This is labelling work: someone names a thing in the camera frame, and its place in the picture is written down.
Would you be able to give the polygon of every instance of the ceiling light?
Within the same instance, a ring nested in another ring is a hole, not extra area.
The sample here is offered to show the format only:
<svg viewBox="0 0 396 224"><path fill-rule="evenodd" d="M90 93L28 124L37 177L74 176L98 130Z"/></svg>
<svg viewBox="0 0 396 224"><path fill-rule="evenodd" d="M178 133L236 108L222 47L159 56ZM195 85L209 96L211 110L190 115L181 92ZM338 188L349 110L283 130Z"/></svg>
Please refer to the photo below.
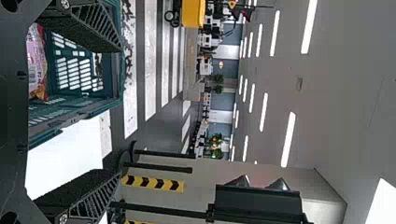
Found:
<svg viewBox="0 0 396 224"><path fill-rule="evenodd" d="M241 75L239 79L239 95L242 94L242 85L244 84L244 75Z"/></svg>
<svg viewBox="0 0 396 224"><path fill-rule="evenodd" d="M248 79L245 78L244 98L242 99L243 102L247 100L247 90L248 90Z"/></svg>
<svg viewBox="0 0 396 224"><path fill-rule="evenodd" d="M278 11L275 13L273 38L272 38L272 40L271 40L271 49L270 49L270 56L271 56L271 57L274 57L274 55L275 55L276 38L277 38L277 28L278 28L278 26L279 26L279 16L280 16L280 11L278 10Z"/></svg>
<svg viewBox="0 0 396 224"><path fill-rule="evenodd" d="M242 161L247 160L247 154L248 154L248 136L245 136L245 144L244 144L244 155L242 157Z"/></svg>
<svg viewBox="0 0 396 224"><path fill-rule="evenodd" d="M231 134L231 139L230 139L230 149L233 147L233 134Z"/></svg>
<svg viewBox="0 0 396 224"><path fill-rule="evenodd" d="M396 188L384 179L379 179L366 224L393 223Z"/></svg>
<svg viewBox="0 0 396 224"><path fill-rule="evenodd" d="M233 151L231 152L231 161L233 161L233 155L235 155L235 147L233 147Z"/></svg>
<svg viewBox="0 0 396 224"><path fill-rule="evenodd" d="M239 121L239 110L236 110L235 129L238 128L238 121Z"/></svg>
<svg viewBox="0 0 396 224"><path fill-rule="evenodd" d="M307 54L309 45L311 44L312 30L314 28L315 14L317 13L318 0L309 0L308 12L306 14L306 22L303 36L303 44L301 45L301 53Z"/></svg>
<svg viewBox="0 0 396 224"><path fill-rule="evenodd" d="M233 119L235 119L236 103L233 103Z"/></svg>
<svg viewBox="0 0 396 224"><path fill-rule="evenodd" d="M257 37L256 58L260 56L261 47L262 47L262 24L260 24L259 26L259 36Z"/></svg>
<svg viewBox="0 0 396 224"><path fill-rule="evenodd" d="M262 118L260 119L260 132L264 130L265 114L267 113L267 104L268 104L268 93L266 92L262 100Z"/></svg>
<svg viewBox="0 0 396 224"><path fill-rule="evenodd" d="M251 94L250 94L250 105L248 106L248 112L251 114L253 111L253 104L254 104L254 91L256 89L256 84L251 85Z"/></svg>
<svg viewBox="0 0 396 224"><path fill-rule="evenodd" d="M242 58L242 49L244 48L244 40L241 40L241 46L239 46L239 58Z"/></svg>
<svg viewBox="0 0 396 224"><path fill-rule="evenodd" d="M251 46L253 45L253 32L250 32L250 39L248 41L248 52L247 57L250 58L251 56Z"/></svg>
<svg viewBox="0 0 396 224"><path fill-rule="evenodd" d="M245 40L244 40L244 58L246 58L247 56L247 44L248 44L248 37L245 36Z"/></svg>
<svg viewBox="0 0 396 224"><path fill-rule="evenodd" d="M288 166L290 147L291 147L291 140L293 138L295 122L296 122L296 115L293 112L290 112L288 128L286 130L285 145L283 146L282 159L281 159L281 162L280 162L280 165L282 167Z"/></svg>

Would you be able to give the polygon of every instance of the white ceiling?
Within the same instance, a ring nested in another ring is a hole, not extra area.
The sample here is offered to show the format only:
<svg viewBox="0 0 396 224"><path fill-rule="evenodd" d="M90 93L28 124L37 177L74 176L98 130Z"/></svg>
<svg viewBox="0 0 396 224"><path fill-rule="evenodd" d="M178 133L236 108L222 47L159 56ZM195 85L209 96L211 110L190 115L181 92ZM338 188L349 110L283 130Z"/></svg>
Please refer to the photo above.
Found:
<svg viewBox="0 0 396 224"><path fill-rule="evenodd" d="M276 55L269 57L275 11L259 10L252 58L240 63L247 99L237 93L239 127L235 160L249 135L247 162L280 164L289 112L297 115L289 166L316 167L348 203L345 223L367 218L380 177L396 186L396 2L318 0L311 47L300 53L308 0L277 0L280 23ZM255 57L259 24L262 52ZM304 79L297 92L296 77ZM256 83L253 113L248 113ZM268 108L259 132L262 97Z"/></svg>

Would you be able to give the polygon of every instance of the snack bag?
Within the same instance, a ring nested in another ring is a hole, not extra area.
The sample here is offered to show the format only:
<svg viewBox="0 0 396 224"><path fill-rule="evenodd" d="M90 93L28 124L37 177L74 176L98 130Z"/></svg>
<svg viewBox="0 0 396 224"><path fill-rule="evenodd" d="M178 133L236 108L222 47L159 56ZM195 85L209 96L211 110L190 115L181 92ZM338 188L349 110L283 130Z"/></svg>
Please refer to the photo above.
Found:
<svg viewBox="0 0 396 224"><path fill-rule="evenodd" d="M29 68L29 99L48 101L48 64L44 51L44 29L33 23L26 36L27 61Z"/></svg>

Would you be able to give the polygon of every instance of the yellow machine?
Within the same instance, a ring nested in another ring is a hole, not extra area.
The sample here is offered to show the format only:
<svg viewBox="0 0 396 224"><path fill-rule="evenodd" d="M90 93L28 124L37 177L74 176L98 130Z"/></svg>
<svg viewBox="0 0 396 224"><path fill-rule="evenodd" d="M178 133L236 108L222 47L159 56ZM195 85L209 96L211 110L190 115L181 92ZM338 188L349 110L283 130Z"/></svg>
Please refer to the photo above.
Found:
<svg viewBox="0 0 396 224"><path fill-rule="evenodd" d="M181 9L184 27L203 28L205 19L205 0L184 0Z"/></svg>

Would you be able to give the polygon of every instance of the hazard stripe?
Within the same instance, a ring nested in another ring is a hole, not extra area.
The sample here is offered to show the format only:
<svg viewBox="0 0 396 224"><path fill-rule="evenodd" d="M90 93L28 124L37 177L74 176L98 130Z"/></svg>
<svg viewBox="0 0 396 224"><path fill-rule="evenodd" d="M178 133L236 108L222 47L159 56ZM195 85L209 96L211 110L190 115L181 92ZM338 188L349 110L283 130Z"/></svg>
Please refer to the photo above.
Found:
<svg viewBox="0 0 396 224"><path fill-rule="evenodd" d="M124 224L155 224L154 222L147 222L147 221L129 221L126 220Z"/></svg>
<svg viewBox="0 0 396 224"><path fill-rule="evenodd" d="M140 175L125 175L121 179L121 183L126 187L166 190L173 192L183 192L184 190L184 181L182 180L159 179Z"/></svg>

